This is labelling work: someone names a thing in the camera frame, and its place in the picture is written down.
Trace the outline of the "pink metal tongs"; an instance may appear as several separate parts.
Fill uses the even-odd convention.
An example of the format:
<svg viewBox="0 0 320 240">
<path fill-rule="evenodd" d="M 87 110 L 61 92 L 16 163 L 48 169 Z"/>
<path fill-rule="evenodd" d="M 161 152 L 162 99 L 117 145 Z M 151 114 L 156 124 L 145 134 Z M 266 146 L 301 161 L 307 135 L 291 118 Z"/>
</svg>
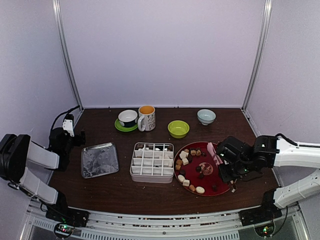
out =
<svg viewBox="0 0 320 240">
<path fill-rule="evenodd" d="M 219 167 L 219 165 L 221 165 L 223 162 L 220 159 L 220 157 L 217 155 L 215 147 L 213 145 L 212 142 L 209 142 L 207 144 L 207 151 L 209 152 L 209 154 L 211 155 L 215 165 L 217 166 L 217 168 Z M 237 190 L 237 186 L 236 186 L 236 180 L 230 180 L 228 182 L 229 186 L 231 187 L 231 192 L 234 193 Z"/>
</svg>

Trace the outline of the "bunny tin lid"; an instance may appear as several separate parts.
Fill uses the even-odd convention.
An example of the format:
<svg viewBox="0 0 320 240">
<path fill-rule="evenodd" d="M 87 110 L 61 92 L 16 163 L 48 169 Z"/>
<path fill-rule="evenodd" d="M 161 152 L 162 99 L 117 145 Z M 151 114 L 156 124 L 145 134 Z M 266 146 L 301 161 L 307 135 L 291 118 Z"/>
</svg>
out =
<svg viewBox="0 0 320 240">
<path fill-rule="evenodd" d="M 81 175 L 84 179 L 117 173 L 120 170 L 113 142 L 85 147 L 81 150 Z"/>
</svg>

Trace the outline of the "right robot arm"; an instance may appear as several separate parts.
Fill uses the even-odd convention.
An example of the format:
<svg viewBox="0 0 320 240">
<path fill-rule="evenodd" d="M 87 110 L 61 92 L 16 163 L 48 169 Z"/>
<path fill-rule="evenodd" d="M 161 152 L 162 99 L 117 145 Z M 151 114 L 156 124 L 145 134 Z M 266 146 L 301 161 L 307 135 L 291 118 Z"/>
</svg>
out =
<svg viewBox="0 0 320 240">
<path fill-rule="evenodd" d="M 243 225 L 269 221 L 282 216 L 282 209 L 320 192 L 320 145 L 295 142 L 281 133 L 260 135 L 253 145 L 228 136 L 217 144 L 215 154 L 219 177 L 225 183 L 235 181 L 263 168 L 298 166 L 315 171 L 288 186 L 271 189 L 263 194 L 259 207 L 239 212 Z"/>
</svg>

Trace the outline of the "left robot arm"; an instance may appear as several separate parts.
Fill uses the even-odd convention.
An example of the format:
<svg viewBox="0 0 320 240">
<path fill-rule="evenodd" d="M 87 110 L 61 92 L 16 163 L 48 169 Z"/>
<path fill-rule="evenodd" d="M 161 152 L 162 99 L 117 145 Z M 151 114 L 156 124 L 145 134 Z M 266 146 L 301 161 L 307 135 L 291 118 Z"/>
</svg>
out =
<svg viewBox="0 0 320 240">
<path fill-rule="evenodd" d="M 61 127 L 49 135 L 47 148 L 32 141 L 30 135 L 6 134 L 0 141 L 0 177 L 8 185 L 37 197 L 61 222 L 72 218 L 65 195 L 45 183 L 36 170 L 64 172 L 74 147 L 84 145 L 85 132 L 72 135 Z"/>
</svg>

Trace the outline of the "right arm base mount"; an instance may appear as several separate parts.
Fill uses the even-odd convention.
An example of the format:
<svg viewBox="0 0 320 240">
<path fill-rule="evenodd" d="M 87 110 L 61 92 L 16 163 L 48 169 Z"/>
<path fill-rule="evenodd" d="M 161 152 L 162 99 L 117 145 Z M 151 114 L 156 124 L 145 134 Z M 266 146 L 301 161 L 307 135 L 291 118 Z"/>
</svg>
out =
<svg viewBox="0 0 320 240">
<path fill-rule="evenodd" d="M 276 233 L 275 219 L 282 216 L 280 209 L 251 208 L 239 212 L 243 227 L 253 226 L 255 233 L 262 238 L 270 238 Z"/>
</svg>

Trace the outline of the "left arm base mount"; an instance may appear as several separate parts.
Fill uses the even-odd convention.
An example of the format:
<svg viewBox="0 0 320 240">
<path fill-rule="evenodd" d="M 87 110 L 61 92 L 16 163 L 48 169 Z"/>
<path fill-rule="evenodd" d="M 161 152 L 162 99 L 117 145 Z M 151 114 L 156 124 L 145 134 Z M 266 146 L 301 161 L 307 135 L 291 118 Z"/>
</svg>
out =
<svg viewBox="0 0 320 240">
<path fill-rule="evenodd" d="M 87 226 L 89 215 L 88 211 L 69 208 L 66 214 L 48 209 L 45 217 L 57 222 L 53 227 L 53 233 L 60 239 L 66 239 L 73 234 L 76 228 Z"/>
</svg>

